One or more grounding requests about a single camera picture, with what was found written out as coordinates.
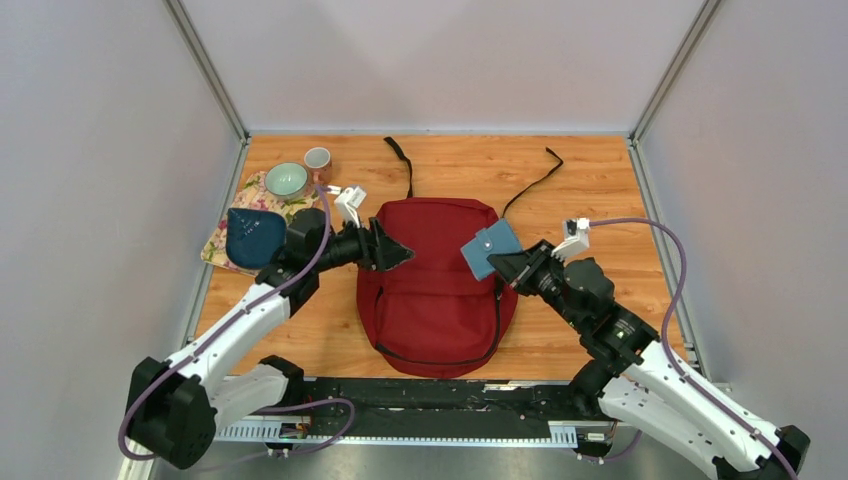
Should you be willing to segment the blue card wallet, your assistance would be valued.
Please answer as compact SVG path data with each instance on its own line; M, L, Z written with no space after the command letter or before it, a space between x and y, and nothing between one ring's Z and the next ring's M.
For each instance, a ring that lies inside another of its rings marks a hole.
M488 260L490 255L514 254L522 250L521 243L505 218L476 232L460 249L472 276L482 282L495 272Z

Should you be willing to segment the red backpack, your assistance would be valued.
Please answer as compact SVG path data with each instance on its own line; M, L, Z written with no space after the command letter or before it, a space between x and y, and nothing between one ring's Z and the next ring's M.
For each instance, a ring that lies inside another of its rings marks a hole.
M484 366L512 324L518 295L495 272L477 281L460 249L505 212L409 188L376 218L415 257L387 272L358 272L357 310L372 347L395 370L420 377L456 378Z

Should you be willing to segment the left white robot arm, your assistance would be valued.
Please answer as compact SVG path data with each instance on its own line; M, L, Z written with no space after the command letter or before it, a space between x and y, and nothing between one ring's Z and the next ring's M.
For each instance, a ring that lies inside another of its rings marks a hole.
M147 357L131 375L118 445L133 460L159 457L178 469L195 465L219 430L266 407L291 415L305 387L278 356L249 373L230 372L268 333L314 295L322 272L347 264L386 272L413 259L380 221L346 221L335 232L324 210L297 212L281 244L237 304L198 339L164 360Z

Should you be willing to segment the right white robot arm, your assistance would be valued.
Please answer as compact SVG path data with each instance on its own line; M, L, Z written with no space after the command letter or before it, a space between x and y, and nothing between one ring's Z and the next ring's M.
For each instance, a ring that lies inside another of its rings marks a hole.
M614 283L594 259L563 263L541 241L488 261L517 293L539 296L578 333L592 359L572 382L577 415L622 420L710 479L797 478L809 437L760 418L666 351L657 330L615 300Z

